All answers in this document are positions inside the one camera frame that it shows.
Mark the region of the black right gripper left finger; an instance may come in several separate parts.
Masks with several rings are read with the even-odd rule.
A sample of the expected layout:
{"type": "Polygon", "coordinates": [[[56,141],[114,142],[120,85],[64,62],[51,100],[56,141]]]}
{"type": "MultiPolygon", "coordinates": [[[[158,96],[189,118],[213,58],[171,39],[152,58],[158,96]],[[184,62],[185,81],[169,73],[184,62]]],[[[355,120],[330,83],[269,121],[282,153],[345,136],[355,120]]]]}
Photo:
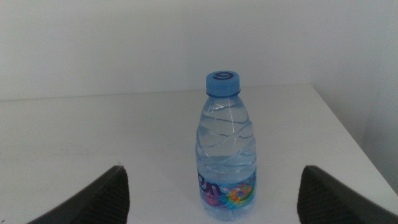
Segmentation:
{"type": "Polygon", "coordinates": [[[113,166],[83,190],[32,223],[126,223],[130,207],[128,176],[113,166]]]}

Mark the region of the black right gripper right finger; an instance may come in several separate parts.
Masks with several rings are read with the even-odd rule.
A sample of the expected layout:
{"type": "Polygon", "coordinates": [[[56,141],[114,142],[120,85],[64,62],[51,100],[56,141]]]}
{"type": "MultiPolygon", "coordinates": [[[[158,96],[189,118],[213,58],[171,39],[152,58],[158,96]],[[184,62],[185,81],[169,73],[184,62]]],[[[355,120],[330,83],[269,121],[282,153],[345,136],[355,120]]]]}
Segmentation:
{"type": "Polygon", "coordinates": [[[302,171],[297,200],[301,223],[397,224],[397,215],[349,188],[317,166],[302,171]]]}

